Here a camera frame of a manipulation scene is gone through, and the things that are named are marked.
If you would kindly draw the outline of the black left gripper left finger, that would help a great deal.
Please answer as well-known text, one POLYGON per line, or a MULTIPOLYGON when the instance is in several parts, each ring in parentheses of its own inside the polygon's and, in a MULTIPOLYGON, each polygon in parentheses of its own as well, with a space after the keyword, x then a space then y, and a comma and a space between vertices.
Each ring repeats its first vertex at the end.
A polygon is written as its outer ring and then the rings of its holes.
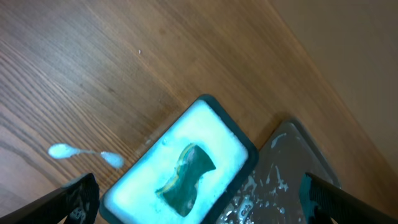
POLYGON ((1 217, 1 223, 94 224, 99 207, 99 185, 87 173, 1 217))

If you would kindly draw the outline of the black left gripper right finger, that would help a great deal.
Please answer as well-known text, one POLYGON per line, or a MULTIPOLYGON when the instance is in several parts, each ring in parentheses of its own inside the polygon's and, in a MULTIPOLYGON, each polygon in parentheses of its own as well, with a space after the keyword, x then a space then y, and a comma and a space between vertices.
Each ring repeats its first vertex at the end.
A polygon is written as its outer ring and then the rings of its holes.
POLYGON ((395 218, 376 210, 309 172, 302 178, 299 199, 308 224, 397 224, 395 218))

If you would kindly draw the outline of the green scrubbing sponge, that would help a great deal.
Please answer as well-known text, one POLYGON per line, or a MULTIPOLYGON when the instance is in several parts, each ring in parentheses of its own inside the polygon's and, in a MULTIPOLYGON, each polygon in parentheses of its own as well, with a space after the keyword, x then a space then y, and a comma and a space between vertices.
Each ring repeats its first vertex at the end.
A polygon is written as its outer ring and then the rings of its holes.
POLYGON ((215 169, 210 156, 199 145, 191 143, 179 155, 174 174, 155 193, 177 214, 186 217, 197 199, 199 180, 215 169))

